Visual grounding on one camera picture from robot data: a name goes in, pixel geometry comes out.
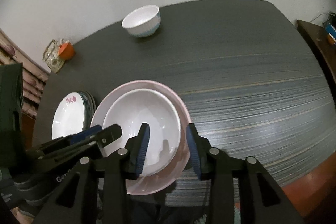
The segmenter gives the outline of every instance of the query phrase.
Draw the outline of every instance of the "plate with pink flower design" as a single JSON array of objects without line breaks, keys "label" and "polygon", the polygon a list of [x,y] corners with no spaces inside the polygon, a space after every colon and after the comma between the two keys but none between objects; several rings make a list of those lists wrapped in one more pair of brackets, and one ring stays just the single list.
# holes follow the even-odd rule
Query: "plate with pink flower design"
[{"label": "plate with pink flower design", "polygon": [[85,128],[85,110],[83,98],[77,92],[71,92],[58,105],[52,122],[53,139],[79,133]]}]

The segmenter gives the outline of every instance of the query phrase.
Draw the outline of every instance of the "cable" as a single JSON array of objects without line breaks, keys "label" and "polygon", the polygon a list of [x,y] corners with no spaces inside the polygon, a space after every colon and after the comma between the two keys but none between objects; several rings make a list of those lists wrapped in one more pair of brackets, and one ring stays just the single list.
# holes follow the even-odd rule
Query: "cable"
[{"label": "cable", "polygon": [[319,14],[317,17],[315,17],[311,21],[309,21],[309,23],[312,23],[314,20],[318,19],[322,15],[331,15],[331,13],[322,13],[322,14]]}]

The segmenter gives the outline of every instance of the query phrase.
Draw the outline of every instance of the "bowl with blue pattern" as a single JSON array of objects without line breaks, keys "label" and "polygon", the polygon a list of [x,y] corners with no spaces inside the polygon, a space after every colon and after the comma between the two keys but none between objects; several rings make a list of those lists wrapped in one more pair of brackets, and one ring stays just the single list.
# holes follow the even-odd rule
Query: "bowl with blue pattern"
[{"label": "bowl with blue pattern", "polygon": [[160,23],[159,7],[147,5],[129,13],[121,25],[134,37],[148,37],[158,29]]}]

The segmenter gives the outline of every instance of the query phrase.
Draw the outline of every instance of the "blue object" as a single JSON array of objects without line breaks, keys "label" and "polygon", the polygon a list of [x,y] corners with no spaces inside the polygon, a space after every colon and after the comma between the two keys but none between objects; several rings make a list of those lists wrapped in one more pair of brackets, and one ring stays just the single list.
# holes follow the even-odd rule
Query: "blue object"
[{"label": "blue object", "polygon": [[335,27],[331,24],[328,24],[325,28],[327,33],[331,34],[336,39],[336,30]]},{"label": "blue object", "polygon": [[94,135],[94,134],[98,133],[101,130],[102,130],[102,127],[97,124],[97,125],[89,128],[89,129],[87,129],[87,130],[84,130],[84,131],[82,131],[80,133],[74,134],[73,137],[70,140],[70,145],[72,145],[74,143],[78,143],[80,141],[83,141],[83,140],[85,140],[85,138],[87,136]]},{"label": "blue object", "polygon": [[149,143],[149,136],[150,136],[150,129],[149,125],[147,124],[143,139],[141,142],[141,146],[139,149],[138,156],[136,158],[136,166],[135,166],[135,174],[137,177],[142,173],[143,166],[145,164],[145,159],[146,159],[146,153],[147,153],[147,148],[148,148],[148,143]]},{"label": "blue object", "polygon": [[191,134],[190,126],[187,126],[187,143],[190,151],[190,159],[194,169],[195,174],[197,175],[198,179],[201,179],[201,163],[200,163],[200,156],[197,151],[197,146],[194,140],[193,135]]}]

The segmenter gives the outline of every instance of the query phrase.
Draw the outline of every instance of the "white plate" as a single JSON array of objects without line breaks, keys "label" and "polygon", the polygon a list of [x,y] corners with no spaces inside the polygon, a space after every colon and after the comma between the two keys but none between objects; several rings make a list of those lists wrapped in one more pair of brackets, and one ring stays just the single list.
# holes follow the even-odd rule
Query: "white plate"
[{"label": "white plate", "polygon": [[84,102],[77,92],[69,93],[58,105],[52,122],[53,139],[79,133],[84,125]]},{"label": "white plate", "polygon": [[166,167],[175,156],[181,138],[179,115],[169,99],[151,89],[131,90],[119,97],[106,114],[103,128],[120,125],[120,139],[108,145],[107,154],[125,147],[137,136],[141,124],[150,126],[150,139],[141,176],[150,176]]},{"label": "white plate", "polygon": [[126,180],[127,193],[131,195],[148,195],[158,192],[172,184],[188,163],[190,152],[186,141],[186,127],[191,123],[188,109],[181,98],[166,85],[151,80],[136,80],[125,83],[110,92],[99,104],[91,122],[91,127],[103,126],[105,116],[113,103],[123,94],[135,89],[152,89],[166,96],[176,108],[181,123],[181,139],[177,152],[171,162],[160,172],[141,177],[137,180]]}]

